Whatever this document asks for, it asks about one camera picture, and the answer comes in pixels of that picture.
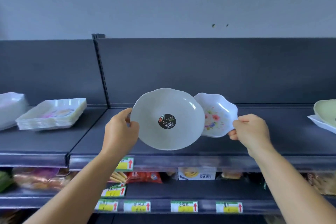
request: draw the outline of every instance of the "pink flower print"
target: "pink flower print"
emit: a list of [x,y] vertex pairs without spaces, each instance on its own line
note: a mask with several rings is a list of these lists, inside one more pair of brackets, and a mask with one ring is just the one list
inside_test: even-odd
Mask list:
[[215,121],[219,121],[221,118],[218,116],[218,115],[216,115],[216,114],[213,114],[212,115],[212,118],[215,120]]

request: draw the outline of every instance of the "red arrow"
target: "red arrow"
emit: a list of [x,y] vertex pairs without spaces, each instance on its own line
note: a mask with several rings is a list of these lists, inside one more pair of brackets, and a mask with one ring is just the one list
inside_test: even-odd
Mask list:
[[132,159],[130,159],[128,163],[129,163],[128,169],[131,169],[131,166],[132,166],[132,163],[133,163]]

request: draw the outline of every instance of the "forearm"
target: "forearm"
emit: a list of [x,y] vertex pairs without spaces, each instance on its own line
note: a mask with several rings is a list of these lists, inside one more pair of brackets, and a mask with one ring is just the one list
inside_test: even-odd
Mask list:
[[118,152],[99,154],[25,224],[87,223],[122,157]]
[[258,155],[256,162],[287,224],[332,224],[336,209],[315,191],[275,150]]

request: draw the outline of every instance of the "hand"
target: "hand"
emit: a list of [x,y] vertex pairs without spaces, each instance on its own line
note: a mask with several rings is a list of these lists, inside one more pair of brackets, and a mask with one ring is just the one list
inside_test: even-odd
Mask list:
[[263,153],[263,150],[274,150],[270,132],[266,122],[254,115],[248,114],[238,117],[238,120],[233,121],[234,130],[231,130],[228,135],[232,140],[239,140],[248,150],[252,158],[256,158]]
[[124,157],[135,145],[139,136],[139,123],[130,122],[128,115],[131,111],[132,108],[122,110],[106,124],[101,153],[110,155],[111,152],[117,152],[120,157]]

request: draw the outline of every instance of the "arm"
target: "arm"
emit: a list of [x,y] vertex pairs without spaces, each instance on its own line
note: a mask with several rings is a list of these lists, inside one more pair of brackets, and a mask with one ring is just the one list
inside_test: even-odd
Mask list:
[[127,127],[132,108],[112,117],[101,152],[25,224],[87,223],[110,175],[138,139],[139,124]]
[[265,121],[253,114],[239,117],[229,132],[255,159],[287,224],[332,224],[336,209],[272,146]]

